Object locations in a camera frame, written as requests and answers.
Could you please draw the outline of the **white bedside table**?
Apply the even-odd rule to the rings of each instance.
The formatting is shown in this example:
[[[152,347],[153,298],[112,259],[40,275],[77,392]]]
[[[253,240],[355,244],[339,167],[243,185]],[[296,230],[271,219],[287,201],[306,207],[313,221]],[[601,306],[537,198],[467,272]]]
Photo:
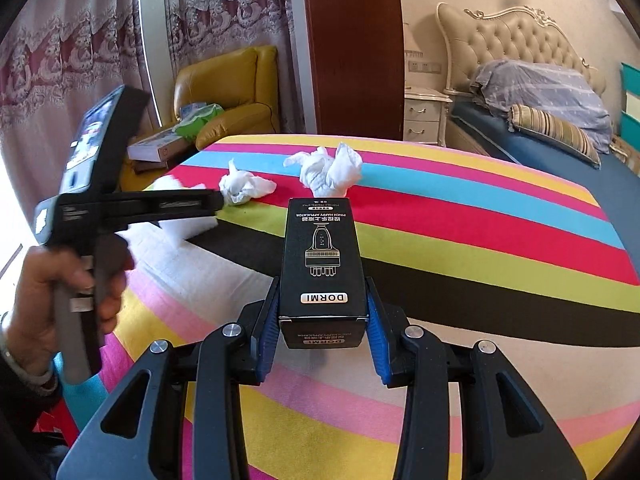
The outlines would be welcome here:
[[[402,140],[445,146],[447,117],[452,99],[431,88],[408,86],[405,88],[404,100]]]

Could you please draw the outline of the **tufted beige headboard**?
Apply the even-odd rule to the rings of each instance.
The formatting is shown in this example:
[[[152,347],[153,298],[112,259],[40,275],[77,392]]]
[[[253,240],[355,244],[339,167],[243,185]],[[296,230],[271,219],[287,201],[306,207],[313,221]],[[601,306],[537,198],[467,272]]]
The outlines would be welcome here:
[[[441,2],[435,18],[446,48],[444,92],[448,96],[468,96],[477,67],[504,58],[571,68],[599,96],[605,92],[605,76],[578,55],[558,23],[543,10],[511,6],[484,13]]]

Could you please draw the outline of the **teal storage bin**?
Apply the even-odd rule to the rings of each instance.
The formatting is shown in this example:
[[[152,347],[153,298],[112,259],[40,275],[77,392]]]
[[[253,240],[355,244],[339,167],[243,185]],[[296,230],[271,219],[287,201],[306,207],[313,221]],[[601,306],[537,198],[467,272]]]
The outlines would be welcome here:
[[[620,118],[620,136],[636,151],[640,151],[640,122],[626,112]]]
[[[620,63],[622,87],[626,93],[640,96],[640,70],[625,62]]]

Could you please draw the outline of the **white tissue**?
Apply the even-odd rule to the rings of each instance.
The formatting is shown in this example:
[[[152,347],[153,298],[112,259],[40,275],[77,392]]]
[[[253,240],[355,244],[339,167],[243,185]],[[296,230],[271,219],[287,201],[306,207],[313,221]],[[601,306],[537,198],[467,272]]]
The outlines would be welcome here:
[[[229,206],[246,204],[270,195],[277,189],[276,182],[236,168],[233,159],[228,162],[228,172],[220,178],[218,186],[224,203]]]
[[[324,146],[313,152],[297,152],[288,156],[283,166],[299,166],[299,182],[314,197],[345,197],[349,188],[362,177],[361,155],[341,142],[334,155]]]

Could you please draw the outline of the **white printed paper wrapper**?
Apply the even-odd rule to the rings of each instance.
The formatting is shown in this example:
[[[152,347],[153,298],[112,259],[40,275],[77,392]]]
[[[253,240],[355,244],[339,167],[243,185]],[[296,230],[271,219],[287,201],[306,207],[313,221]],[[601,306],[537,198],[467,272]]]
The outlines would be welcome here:
[[[160,177],[146,192],[157,195],[158,213],[151,220],[174,245],[216,228],[216,213],[224,206],[221,192],[199,183],[188,188],[177,178]]]

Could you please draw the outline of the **grey purple duvet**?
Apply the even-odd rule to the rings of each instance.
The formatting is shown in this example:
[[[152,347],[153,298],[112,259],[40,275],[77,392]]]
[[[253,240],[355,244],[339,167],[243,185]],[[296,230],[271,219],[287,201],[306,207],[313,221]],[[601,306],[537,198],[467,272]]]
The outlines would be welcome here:
[[[493,60],[477,67],[470,91],[491,114],[508,116],[526,105],[570,122],[606,153],[613,136],[611,116],[600,96],[577,70],[554,64]]]

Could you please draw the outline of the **green tissue pack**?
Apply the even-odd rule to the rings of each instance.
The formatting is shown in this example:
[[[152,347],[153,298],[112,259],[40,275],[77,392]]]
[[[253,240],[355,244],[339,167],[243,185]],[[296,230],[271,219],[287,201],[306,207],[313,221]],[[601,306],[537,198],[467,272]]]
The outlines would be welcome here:
[[[224,108],[218,103],[204,104],[200,107],[192,105],[186,116],[175,125],[175,134],[188,142],[194,142],[200,131],[223,112]]]

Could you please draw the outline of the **white storage box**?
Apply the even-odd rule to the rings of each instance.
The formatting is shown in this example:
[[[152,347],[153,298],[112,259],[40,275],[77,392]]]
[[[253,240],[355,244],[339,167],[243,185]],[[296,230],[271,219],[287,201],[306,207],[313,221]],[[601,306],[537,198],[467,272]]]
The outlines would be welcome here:
[[[640,120],[640,96],[627,91],[624,112],[635,120]]]

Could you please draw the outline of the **black product box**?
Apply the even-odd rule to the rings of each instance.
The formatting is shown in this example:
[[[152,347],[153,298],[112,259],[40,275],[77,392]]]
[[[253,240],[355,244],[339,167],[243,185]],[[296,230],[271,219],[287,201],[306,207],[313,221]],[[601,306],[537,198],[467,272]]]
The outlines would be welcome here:
[[[288,202],[279,292],[279,324],[288,348],[360,345],[367,286],[349,200]]]

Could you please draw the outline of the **white flat box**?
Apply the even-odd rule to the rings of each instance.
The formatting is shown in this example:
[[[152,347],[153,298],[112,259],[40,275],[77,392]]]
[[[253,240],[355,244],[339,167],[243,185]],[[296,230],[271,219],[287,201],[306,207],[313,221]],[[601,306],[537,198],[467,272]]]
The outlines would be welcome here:
[[[148,136],[127,148],[131,160],[139,162],[167,162],[185,151],[191,143],[175,133],[173,128]]]

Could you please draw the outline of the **striped pillow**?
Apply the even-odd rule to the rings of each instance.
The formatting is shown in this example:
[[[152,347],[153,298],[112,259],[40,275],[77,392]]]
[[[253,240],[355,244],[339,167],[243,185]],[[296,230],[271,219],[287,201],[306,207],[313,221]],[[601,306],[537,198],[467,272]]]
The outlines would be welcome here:
[[[587,133],[564,119],[524,104],[513,104],[508,111],[508,123],[511,131],[552,145],[593,168],[601,167],[600,156]]]

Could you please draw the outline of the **lace curtain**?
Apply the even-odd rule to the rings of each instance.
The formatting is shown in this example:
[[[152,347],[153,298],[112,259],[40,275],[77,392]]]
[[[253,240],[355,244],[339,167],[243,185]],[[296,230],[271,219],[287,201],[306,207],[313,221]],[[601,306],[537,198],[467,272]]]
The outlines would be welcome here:
[[[1,0],[1,155],[26,216],[58,188],[85,111],[145,88],[139,0]],[[278,51],[283,131],[303,127],[291,0],[165,0],[174,70],[244,47]]]

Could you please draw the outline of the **blue mattress bed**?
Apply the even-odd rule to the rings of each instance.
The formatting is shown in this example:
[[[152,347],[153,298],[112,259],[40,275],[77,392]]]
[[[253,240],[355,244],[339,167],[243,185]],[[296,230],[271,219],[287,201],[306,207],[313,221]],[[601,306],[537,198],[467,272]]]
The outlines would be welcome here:
[[[493,158],[514,162],[582,185],[597,200],[620,236],[634,266],[639,265],[639,178],[612,154],[601,167],[518,131],[470,101],[454,104],[449,118]]]

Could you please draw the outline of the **dark wood wardrobe panel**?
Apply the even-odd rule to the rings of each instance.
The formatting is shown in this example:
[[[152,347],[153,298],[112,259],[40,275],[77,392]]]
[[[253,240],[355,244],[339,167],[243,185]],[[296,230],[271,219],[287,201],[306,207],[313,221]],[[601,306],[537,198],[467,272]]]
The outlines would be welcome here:
[[[305,6],[318,133],[401,140],[401,1],[305,0]]]

